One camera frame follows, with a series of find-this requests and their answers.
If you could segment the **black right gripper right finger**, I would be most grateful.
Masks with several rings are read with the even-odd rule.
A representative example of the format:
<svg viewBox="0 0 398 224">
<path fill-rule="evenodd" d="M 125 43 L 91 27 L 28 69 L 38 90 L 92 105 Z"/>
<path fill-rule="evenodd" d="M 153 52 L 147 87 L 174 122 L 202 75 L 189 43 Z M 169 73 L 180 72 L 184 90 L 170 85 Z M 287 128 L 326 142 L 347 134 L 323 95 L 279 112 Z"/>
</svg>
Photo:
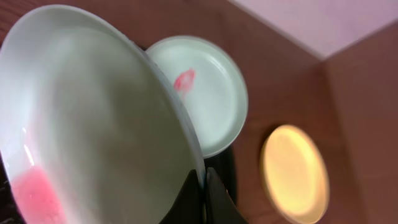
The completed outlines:
<svg viewBox="0 0 398 224">
<path fill-rule="evenodd" d="M 212 167 L 206 170 L 206 215 L 209 224 L 248 224 Z"/>
</svg>

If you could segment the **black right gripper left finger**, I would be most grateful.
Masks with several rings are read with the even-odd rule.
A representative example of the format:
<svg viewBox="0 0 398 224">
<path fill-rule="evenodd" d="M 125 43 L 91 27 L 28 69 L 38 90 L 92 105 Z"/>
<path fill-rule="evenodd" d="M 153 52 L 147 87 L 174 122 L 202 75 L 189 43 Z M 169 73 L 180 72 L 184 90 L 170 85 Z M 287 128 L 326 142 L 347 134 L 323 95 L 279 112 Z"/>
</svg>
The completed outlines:
<svg viewBox="0 0 398 224">
<path fill-rule="evenodd" d="M 203 199 L 197 172 L 191 170 L 166 216 L 160 224 L 202 224 Z"/>
</svg>

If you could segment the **yellow plate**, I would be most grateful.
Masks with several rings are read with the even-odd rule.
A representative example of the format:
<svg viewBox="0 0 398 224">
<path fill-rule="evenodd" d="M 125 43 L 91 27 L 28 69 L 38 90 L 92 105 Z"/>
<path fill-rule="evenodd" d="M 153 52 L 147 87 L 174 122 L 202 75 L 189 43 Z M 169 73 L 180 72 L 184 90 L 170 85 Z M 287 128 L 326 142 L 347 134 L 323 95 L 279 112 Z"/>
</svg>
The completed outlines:
<svg viewBox="0 0 398 224">
<path fill-rule="evenodd" d="M 316 223 L 327 211 L 330 183 L 325 162 L 302 129 L 284 124 L 264 141 L 259 158 L 263 189 L 291 223 Z"/>
</svg>

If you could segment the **white plate with long stain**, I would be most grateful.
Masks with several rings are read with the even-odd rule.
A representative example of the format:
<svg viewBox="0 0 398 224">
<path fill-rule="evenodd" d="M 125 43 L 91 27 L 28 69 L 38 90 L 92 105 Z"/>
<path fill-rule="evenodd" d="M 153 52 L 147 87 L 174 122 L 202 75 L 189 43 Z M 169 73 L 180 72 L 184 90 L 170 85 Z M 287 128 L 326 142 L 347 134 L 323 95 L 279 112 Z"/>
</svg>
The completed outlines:
<svg viewBox="0 0 398 224">
<path fill-rule="evenodd" d="M 146 51 L 180 97 L 203 157 L 224 151 L 248 115 L 248 91 L 239 67 L 217 45 L 199 37 L 174 36 Z"/>
</svg>

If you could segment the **white plate with small stain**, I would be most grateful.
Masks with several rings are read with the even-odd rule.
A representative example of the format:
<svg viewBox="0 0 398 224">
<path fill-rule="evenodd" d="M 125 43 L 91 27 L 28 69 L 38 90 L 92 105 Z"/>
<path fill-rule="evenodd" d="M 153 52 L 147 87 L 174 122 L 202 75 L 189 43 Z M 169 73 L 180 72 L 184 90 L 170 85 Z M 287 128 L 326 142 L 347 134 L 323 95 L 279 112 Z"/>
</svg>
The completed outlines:
<svg viewBox="0 0 398 224">
<path fill-rule="evenodd" d="M 159 223 L 205 166 L 164 74 L 100 17 L 24 14 L 1 46 L 1 159 L 28 223 Z"/>
</svg>

